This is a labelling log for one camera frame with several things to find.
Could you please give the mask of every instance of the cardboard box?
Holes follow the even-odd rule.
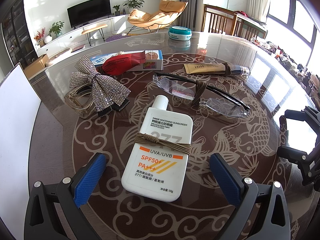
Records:
[[[34,62],[28,65],[23,71],[28,79],[37,74],[39,71],[45,68],[45,63],[49,60],[47,54],[44,54],[37,58]]]
[[[124,54],[137,53],[137,52],[143,52],[143,51],[144,50],[126,51],[124,52]],[[146,62],[141,63],[140,65],[137,65],[129,69],[127,72],[145,71],[145,70],[163,70],[163,58],[162,58],[161,50],[146,50],[145,52],[146,52]],[[104,54],[104,55],[91,57],[90,60],[92,61],[95,67],[99,67],[99,66],[102,66],[107,59],[116,55],[118,55],[118,53]]]

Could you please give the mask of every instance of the white bottle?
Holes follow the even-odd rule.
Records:
[[[140,133],[175,143],[191,143],[190,116],[167,111],[168,98],[156,97],[149,107]],[[135,143],[121,178],[122,186],[141,196],[175,201],[181,194],[188,155],[168,147]]]

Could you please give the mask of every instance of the red wrapper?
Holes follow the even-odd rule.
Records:
[[[146,53],[130,53],[113,56],[101,66],[105,74],[117,76],[129,69],[146,62]]]

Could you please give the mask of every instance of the blue gripper pad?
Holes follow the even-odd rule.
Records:
[[[241,202],[241,189],[238,184],[216,154],[210,156],[209,165],[228,203],[237,207]]]
[[[79,208],[86,204],[106,168],[106,157],[100,154],[75,188],[74,201]]]

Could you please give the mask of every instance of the yellow diagonal stripe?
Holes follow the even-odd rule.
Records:
[[[146,171],[146,170],[149,170],[150,168],[153,168],[154,166],[156,166],[156,165],[158,165],[158,164],[160,164],[160,163],[162,163],[162,162],[164,162],[164,160],[160,160],[158,163],[155,163],[155,164],[152,164],[151,166],[149,166],[149,168],[144,168],[144,170]]]
[[[176,164],[176,162],[171,163],[170,165],[166,166],[164,169],[162,169],[162,170],[158,171],[157,173],[161,173],[161,172],[165,171],[166,169],[168,169],[168,168],[172,167],[172,166],[173,166],[173,165],[175,165],[175,164]]]
[[[159,168],[161,168],[161,167],[163,167],[163,166],[167,165],[168,163],[170,163],[170,161],[166,161],[165,163],[162,163],[161,165],[159,165],[159,166],[158,166],[158,167],[156,167],[155,169],[152,169],[152,170],[151,170],[151,172],[156,171],[157,169],[159,169]]]

